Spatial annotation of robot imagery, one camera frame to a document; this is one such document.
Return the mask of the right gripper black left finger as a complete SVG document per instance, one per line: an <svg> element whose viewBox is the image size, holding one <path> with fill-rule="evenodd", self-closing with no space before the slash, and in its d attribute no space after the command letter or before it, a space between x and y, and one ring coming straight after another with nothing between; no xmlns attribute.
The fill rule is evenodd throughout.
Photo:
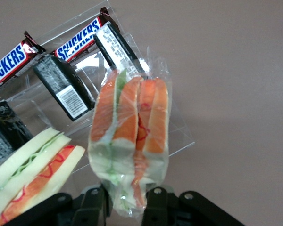
<svg viewBox="0 0 283 226"><path fill-rule="evenodd" d="M78 208L72 218L73 226L105 226L112 212L112 200L104 185L84 189L77 200Z"/></svg>

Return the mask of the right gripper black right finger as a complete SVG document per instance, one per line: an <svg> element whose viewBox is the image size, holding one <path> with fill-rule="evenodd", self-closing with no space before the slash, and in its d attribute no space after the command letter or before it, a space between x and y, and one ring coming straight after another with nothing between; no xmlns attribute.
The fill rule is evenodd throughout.
<svg viewBox="0 0 283 226"><path fill-rule="evenodd" d="M142 226L175 226L178 197L171 186L157 186L147 192Z"/></svg>

